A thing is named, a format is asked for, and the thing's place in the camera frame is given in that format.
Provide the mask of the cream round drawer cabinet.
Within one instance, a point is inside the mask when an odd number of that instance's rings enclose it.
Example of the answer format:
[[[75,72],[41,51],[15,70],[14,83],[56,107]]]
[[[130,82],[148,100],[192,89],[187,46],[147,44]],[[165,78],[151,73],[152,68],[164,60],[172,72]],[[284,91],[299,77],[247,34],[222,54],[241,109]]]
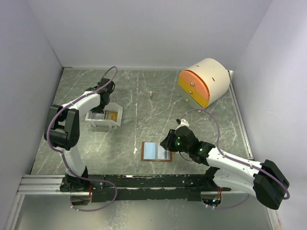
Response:
[[[227,92],[230,77],[222,64],[206,58],[181,71],[178,85],[187,104],[192,108],[206,108]]]

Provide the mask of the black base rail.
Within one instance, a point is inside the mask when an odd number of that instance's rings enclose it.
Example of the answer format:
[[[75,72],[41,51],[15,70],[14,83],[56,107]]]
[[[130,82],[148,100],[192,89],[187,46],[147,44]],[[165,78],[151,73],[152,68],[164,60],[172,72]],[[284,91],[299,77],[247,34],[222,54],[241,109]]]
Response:
[[[91,196],[94,203],[111,201],[115,195],[112,182],[118,189],[117,201],[186,199],[201,201],[201,193],[218,193],[218,186],[205,174],[160,174],[160,175],[90,175],[89,187],[84,191],[70,191]]]

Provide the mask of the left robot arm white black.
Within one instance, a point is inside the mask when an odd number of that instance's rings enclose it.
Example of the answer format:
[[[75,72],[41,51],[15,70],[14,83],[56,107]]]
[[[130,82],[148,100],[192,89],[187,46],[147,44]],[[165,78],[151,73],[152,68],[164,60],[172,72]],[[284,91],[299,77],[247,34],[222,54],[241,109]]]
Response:
[[[112,80],[102,78],[96,86],[88,88],[71,102],[50,106],[44,139],[52,150],[60,154],[66,167],[60,191],[84,191],[89,187],[88,170],[77,147],[80,118],[90,111],[103,113],[114,89],[115,83]]]

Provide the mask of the white card tray box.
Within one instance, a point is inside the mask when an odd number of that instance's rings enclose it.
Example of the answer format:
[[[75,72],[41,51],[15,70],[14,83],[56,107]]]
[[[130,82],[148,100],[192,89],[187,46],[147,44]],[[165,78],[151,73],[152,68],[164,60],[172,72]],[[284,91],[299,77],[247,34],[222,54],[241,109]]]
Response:
[[[85,121],[93,127],[120,127],[123,108],[117,103],[109,103],[103,109],[103,113],[89,111]]]

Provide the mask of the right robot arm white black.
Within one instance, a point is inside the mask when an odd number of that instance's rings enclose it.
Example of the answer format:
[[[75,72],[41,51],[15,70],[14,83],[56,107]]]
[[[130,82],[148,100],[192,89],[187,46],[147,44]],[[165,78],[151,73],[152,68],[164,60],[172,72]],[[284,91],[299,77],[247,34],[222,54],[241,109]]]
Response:
[[[290,197],[290,184],[273,161],[251,161],[223,152],[214,144],[198,140],[187,126],[169,130],[160,146],[171,152],[186,153],[194,162],[208,166],[213,173],[203,179],[208,190],[235,189],[274,210]]]

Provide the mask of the stack of cards in tray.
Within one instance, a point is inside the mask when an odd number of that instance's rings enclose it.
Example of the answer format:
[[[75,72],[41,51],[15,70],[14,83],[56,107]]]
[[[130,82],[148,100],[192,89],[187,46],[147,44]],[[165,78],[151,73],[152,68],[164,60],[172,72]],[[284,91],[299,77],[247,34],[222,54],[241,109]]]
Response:
[[[96,119],[96,120],[113,120],[117,121],[118,119],[118,112],[106,110],[103,113],[94,113],[92,112],[91,119]]]

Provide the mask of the brown leather card holder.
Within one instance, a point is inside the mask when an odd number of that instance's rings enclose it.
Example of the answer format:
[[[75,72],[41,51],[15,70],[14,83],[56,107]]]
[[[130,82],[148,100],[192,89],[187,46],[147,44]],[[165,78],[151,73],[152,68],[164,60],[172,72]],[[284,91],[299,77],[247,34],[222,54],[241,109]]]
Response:
[[[172,161],[172,154],[169,150],[165,150],[158,142],[142,142],[142,161]]]

